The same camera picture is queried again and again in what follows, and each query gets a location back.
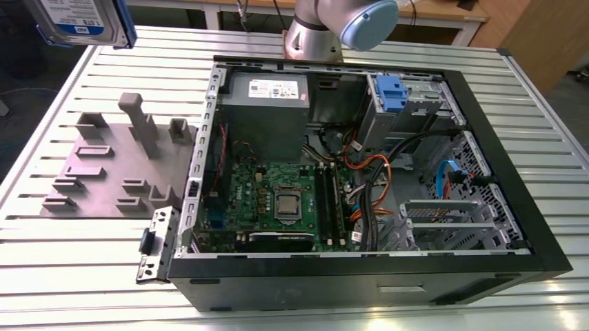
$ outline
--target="white label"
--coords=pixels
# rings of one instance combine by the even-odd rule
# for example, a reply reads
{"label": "white label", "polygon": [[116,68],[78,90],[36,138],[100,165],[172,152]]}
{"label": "white label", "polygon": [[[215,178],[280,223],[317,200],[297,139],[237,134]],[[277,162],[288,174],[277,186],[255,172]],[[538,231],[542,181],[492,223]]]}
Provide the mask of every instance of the white label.
{"label": "white label", "polygon": [[90,33],[90,31],[88,31],[88,28],[85,26],[76,26],[74,29],[77,33],[84,33],[84,34]]}
{"label": "white label", "polygon": [[249,81],[249,98],[297,99],[296,81]]}
{"label": "white label", "polygon": [[102,27],[93,0],[40,0],[54,24]]}
{"label": "white label", "polygon": [[484,22],[487,19],[484,19],[483,17],[478,17],[478,16],[464,16],[463,17],[464,21],[479,21],[479,22]]}
{"label": "white label", "polygon": [[356,150],[356,152],[359,152],[359,150],[362,150],[362,145],[359,144],[358,141],[352,140],[350,142],[351,147]]}
{"label": "white label", "polygon": [[360,232],[356,232],[356,231],[351,232],[351,241],[354,243],[359,243],[362,241],[362,233]]}

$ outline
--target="slotted aluminum table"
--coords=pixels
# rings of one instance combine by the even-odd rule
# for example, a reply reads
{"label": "slotted aluminum table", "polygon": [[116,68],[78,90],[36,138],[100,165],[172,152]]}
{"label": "slotted aluminum table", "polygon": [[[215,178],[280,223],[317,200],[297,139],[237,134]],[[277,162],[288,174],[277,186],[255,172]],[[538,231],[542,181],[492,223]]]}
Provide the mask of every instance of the slotted aluminum table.
{"label": "slotted aluminum table", "polygon": [[510,57],[480,48],[384,43],[344,51],[346,62],[463,72],[574,271],[519,285],[467,306],[200,313],[172,285],[135,285],[148,220],[44,219],[50,190],[78,136],[81,112],[128,123],[121,92],[165,124],[197,124],[215,54],[280,57],[281,38],[137,27],[132,50],[89,47],[0,187],[0,325],[109,331],[165,330],[577,330],[589,328],[589,162]]}

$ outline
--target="ram slot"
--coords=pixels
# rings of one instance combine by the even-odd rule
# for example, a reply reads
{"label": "ram slot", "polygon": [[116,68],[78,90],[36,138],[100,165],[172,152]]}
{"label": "ram slot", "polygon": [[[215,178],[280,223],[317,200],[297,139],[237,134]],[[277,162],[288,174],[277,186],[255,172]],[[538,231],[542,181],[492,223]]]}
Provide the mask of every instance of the ram slot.
{"label": "ram slot", "polygon": [[335,234],[338,234],[338,239],[344,239],[344,224],[343,224],[343,205],[342,205],[342,193],[339,191],[339,173],[338,173],[338,168],[336,166],[332,164],[331,165],[331,169],[332,169],[332,191],[335,192],[335,207],[336,207],[336,232],[334,232]]}
{"label": "ram slot", "polygon": [[324,194],[324,171],[319,167],[315,170],[315,205],[319,223],[320,242],[327,242],[329,238],[329,227],[327,222],[327,201]]}
{"label": "ram slot", "polygon": [[329,220],[329,239],[332,239],[334,242],[339,242],[338,201],[334,180],[332,170],[327,168],[324,170],[324,185],[327,194],[327,218]]}

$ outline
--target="green circuit board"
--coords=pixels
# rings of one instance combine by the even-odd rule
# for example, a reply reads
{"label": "green circuit board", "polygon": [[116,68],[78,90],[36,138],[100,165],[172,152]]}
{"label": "green circuit board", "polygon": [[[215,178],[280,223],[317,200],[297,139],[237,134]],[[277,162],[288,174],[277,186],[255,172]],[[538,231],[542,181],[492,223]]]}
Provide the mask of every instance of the green circuit board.
{"label": "green circuit board", "polygon": [[[338,210],[336,215],[342,240],[325,241],[320,237],[315,171],[319,169],[312,165],[283,163],[237,163],[232,166],[227,210],[223,214],[207,212],[208,218],[219,218],[219,223],[211,226],[203,241],[211,252],[232,252],[235,236],[239,238],[247,232],[304,232],[315,236],[312,250],[316,252],[354,249],[348,240],[344,240],[342,210]],[[336,178],[339,183],[344,183],[350,173],[344,171]],[[300,215],[293,221],[284,221],[276,216],[276,197],[281,194],[300,198]]]}
{"label": "green circuit board", "polygon": [[[256,171],[263,175],[256,181]],[[289,164],[239,164],[229,188],[227,230],[296,231],[317,234],[315,211],[315,167]],[[301,220],[284,225],[273,218],[276,191],[300,193]]]}

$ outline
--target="floor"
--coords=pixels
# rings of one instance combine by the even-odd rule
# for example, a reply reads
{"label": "floor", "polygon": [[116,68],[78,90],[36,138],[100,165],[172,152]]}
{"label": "floor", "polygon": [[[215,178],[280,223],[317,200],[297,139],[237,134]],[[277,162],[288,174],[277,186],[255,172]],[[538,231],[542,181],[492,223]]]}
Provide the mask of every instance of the floor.
{"label": "floor", "polygon": [[[8,116],[0,117],[0,181],[54,97],[54,92],[48,90],[9,91],[25,88],[57,91],[84,51],[82,47],[56,48],[42,43],[38,46],[48,63],[44,74],[34,79],[16,80],[0,71],[0,101],[10,109]],[[574,76],[565,76],[547,100],[585,150],[589,150],[589,83],[578,83]]]}

